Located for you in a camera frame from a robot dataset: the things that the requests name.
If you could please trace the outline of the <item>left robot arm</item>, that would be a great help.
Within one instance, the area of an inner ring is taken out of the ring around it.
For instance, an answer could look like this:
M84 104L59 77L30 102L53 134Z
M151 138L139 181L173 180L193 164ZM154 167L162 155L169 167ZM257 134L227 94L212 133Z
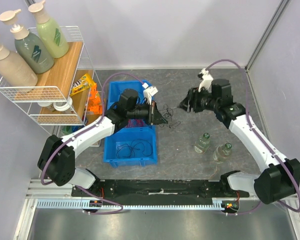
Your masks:
M93 123L63 137L48 137L37 163L42 185L54 183L61 187L71 184L81 187L89 197L96 196L100 191L97 177L86 169L76 168L76 158L92 144L126 127L129 120L143 120L148 125L167 123L152 99L157 92L155 86L147 87L143 91L146 101L138 103L138 93L126 89L119 100Z

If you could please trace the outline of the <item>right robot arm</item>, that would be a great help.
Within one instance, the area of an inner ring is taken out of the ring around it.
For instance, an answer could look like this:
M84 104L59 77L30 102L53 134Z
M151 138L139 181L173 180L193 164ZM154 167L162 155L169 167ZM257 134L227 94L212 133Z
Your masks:
M244 144L256 161L260 174L253 175L234 171L225 174L219 184L225 197L236 191L256 195L268 205L294 194L299 194L300 162L288 159L256 127L246 114L245 107L233 101L232 87L227 79L203 80L199 87L190 88L179 108L199 113L209 110Z

